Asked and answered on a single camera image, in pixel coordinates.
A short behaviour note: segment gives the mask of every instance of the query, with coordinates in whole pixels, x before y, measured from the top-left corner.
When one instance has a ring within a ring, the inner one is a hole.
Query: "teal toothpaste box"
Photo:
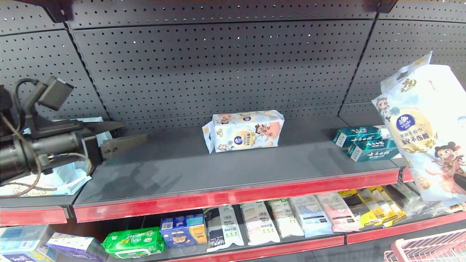
[[[339,147],[349,147],[353,142],[391,138],[384,125],[340,128],[332,140]]]
[[[355,162],[392,159],[398,155],[398,148],[393,139],[353,142],[348,155]]]
[[[46,245],[53,233],[48,225],[0,228],[0,255],[13,262],[55,262],[57,252]]]

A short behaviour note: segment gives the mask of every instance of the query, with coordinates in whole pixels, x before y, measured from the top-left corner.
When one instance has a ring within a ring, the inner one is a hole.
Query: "gray shelf board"
[[[42,196],[42,197],[18,197],[11,199],[0,199],[0,212],[8,210],[41,209],[47,207],[67,207],[73,204],[76,194],[66,196]]]
[[[189,195],[251,186],[353,176],[396,168],[356,163],[331,142],[347,125],[335,116],[287,119],[276,148],[207,152],[201,127],[160,130],[150,141],[98,166],[75,206]]]
[[[404,159],[392,159],[391,161],[399,168],[406,167],[406,162]]]
[[[349,126],[365,126],[365,125],[381,125],[384,124],[382,118],[377,113],[373,112],[364,112],[356,114],[341,114],[340,118]]]

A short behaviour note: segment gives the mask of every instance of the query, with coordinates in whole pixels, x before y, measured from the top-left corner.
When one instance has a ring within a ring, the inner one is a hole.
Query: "blue package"
[[[57,252],[46,243],[54,230],[48,225],[0,228],[0,255],[16,262],[55,262]]]
[[[168,248],[207,244],[203,214],[164,218],[160,222],[160,233]]]
[[[333,234],[332,223],[314,195],[292,197],[289,201],[304,230],[304,237]]]

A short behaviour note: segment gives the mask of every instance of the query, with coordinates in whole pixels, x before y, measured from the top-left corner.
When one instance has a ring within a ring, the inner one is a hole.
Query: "white package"
[[[314,195],[292,197],[289,201],[304,230],[304,237],[333,234],[332,223]]]
[[[317,199],[332,221],[333,232],[359,231],[359,222],[338,192],[321,193]]]
[[[268,204],[272,208],[281,238],[304,235],[287,199],[270,200]]]
[[[261,245],[270,241],[280,242],[280,236],[263,201],[240,204],[240,207],[246,223],[249,246]]]
[[[231,244],[244,246],[240,227],[231,205],[204,209],[207,224],[207,252],[230,247]]]
[[[466,92],[432,52],[380,83],[372,100],[424,201],[466,201]]]

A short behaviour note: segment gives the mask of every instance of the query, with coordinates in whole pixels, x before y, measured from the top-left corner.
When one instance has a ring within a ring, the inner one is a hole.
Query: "shopping basket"
[[[384,257],[387,262],[466,262],[466,229],[398,239]]]

